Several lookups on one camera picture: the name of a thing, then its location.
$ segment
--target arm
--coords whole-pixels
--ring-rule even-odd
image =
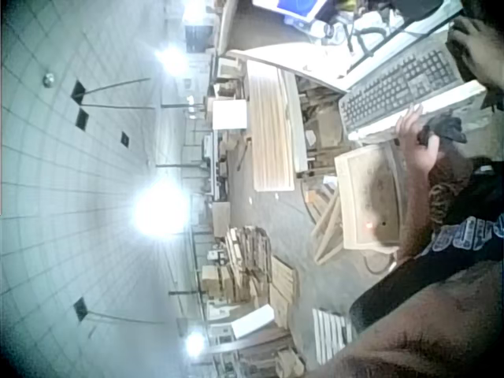
[[[437,158],[439,138],[431,135],[427,147],[419,144],[417,136],[421,130],[419,118],[422,110],[422,106],[418,106],[415,111],[410,107],[408,113],[395,125],[401,150],[406,159],[408,190],[406,223],[401,234],[398,264],[418,254],[428,243],[432,232],[428,173],[434,167]]]
[[[459,17],[448,39],[463,47],[462,60],[482,84],[504,90],[504,38],[498,31],[483,21]]]

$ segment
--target monitor screen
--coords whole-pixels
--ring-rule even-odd
[[[255,6],[311,22],[327,0],[253,0]]]

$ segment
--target ceiling light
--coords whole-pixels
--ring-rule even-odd
[[[155,54],[171,75],[179,76],[187,71],[187,58],[175,47],[169,47],[164,51],[156,51]]]
[[[205,347],[205,339],[201,333],[191,333],[186,339],[186,351],[191,357],[197,357]]]
[[[185,195],[166,179],[149,188],[135,208],[137,228],[151,236],[182,232],[188,216],[189,206]]]
[[[189,0],[183,12],[185,21],[196,23],[203,20],[205,17],[205,2],[203,0]]]

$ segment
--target computer keyboard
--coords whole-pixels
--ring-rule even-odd
[[[339,101],[351,133],[464,82],[444,43],[428,37],[365,77]]]

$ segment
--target hand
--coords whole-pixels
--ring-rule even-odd
[[[395,132],[399,137],[408,171],[426,177],[437,160],[439,137],[432,134],[427,147],[419,144],[418,133],[422,129],[419,119],[423,110],[422,105],[418,106],[417,110],[410,106],[406,115],[400,117],[395,124]]]
[[[462,60],[482,83],[504,89],[504,40],[480,20],[455,19],[448,40],[465,48]]]

